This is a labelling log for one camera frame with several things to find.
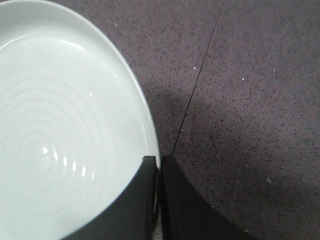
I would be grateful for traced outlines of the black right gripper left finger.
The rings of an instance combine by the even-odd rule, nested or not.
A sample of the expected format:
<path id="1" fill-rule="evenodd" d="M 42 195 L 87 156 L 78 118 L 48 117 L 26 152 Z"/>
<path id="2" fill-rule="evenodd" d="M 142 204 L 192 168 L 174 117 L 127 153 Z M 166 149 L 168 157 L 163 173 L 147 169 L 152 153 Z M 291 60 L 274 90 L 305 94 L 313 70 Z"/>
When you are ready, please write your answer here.
<path id="1" fill-rule="evenodd" d="M 157 216 L 157 163 L 144 156 L 136 174 L 112 204 L 66 240 L 151 240 Z"/>

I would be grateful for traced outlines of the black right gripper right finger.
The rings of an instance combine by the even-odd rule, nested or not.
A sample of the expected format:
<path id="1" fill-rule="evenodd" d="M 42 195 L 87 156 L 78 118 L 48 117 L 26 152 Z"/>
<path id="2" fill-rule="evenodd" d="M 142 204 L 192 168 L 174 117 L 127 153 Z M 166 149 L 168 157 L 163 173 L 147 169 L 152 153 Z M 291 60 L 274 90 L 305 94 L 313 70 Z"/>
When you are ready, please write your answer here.
<path id="1" fill-rule="evenodd" d="M 165 240 L 255 240 L 216 211 L 172 155 L 161 159 L 161 221 Z"/>

